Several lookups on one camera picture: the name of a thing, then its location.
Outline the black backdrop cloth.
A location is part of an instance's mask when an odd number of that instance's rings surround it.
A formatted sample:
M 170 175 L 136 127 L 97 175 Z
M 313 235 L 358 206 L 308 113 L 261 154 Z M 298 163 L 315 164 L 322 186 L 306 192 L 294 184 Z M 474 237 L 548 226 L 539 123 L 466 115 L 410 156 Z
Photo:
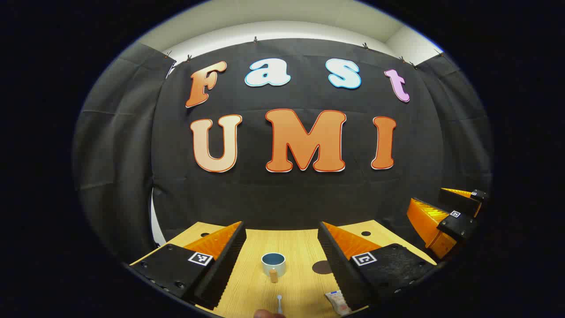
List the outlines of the black backdrop cloth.
M 318 154 L 270 172 L 270 110 L 290 109 L 309 131 L 330 110 L 346 116 L 345 169 L 316 171 Z M 196 222 L 248 229 L 315 229 L 376 220 L 418 248 L 406 209 L 440 188 L 489 191 L 486 109 L 446 56 L 416 67 L 359 46 L 318 39 L 244 43 L 172 67 L 134 45 L 87 95 L 73 142 L 83 209 L 121 261 L 155 248 L 150 206 L 165 240 Z

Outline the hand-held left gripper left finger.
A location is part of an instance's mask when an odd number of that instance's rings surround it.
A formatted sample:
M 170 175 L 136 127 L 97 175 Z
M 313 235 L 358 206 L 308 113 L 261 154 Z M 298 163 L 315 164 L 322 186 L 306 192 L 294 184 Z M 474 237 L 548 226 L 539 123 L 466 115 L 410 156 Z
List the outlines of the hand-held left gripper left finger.
M 244 222 L 235 222 L 190 243 L 167 243 L 131 267 L 181 300 L 216 308 L 246 241 Z

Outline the wooden desktop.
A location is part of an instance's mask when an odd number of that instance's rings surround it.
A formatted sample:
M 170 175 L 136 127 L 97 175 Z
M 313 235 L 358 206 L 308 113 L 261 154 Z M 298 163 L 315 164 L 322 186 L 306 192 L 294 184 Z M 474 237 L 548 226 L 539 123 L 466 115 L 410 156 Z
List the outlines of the wooden desktop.
M 326 256 L 317 239 L 318 229 L 246 230 L 230 280 L 218 306 L 210 311 L 196 306 L 209 318 L 253 318 L 258 309 L 281 308 L 286 318 L 339 318 L 325 294 L 337 291 L 333 274 L 317 274 L 313 265 Z M 286 273 L 273 284 L 264 274 L 260 258 L 268 252 L 285 256 Z

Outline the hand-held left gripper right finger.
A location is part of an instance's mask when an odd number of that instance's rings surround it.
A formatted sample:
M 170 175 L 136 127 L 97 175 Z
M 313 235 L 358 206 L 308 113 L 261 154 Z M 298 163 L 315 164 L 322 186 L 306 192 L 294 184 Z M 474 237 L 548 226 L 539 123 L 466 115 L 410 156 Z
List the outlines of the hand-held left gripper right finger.
M 437 271 L 401 244 L 380 246 L 327 222 L 319 223 L 317 239 L 352 310 L 397 303 Z

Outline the white toothpaste tube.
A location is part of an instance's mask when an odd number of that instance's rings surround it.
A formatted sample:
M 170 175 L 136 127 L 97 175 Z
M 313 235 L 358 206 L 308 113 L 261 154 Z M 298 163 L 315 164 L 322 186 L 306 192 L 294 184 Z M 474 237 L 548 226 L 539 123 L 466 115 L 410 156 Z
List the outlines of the white toothpaste tube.
M 335 310 L 335 312 L 339 314 L 339 316 L 345 316 L 347 314 L 351 314 L 352 310 L 347 305 L 347 302 L 345 301 L 345 298 L 341 290 L 328 292 L 325 294 L 325 296 L 327 300 L 330 302 L 333 310 Z

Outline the grey-blue cup with wooden handle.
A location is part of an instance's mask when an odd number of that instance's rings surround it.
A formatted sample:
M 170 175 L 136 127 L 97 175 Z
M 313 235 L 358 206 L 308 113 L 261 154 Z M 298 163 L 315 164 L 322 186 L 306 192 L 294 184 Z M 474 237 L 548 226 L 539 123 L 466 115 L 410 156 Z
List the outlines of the grey-blue cup with wooden handle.
M 263 272 L 272 283 L 276 283 L 286 273 L 286 257 L 278 252 L 268 252 L 261 257 Z

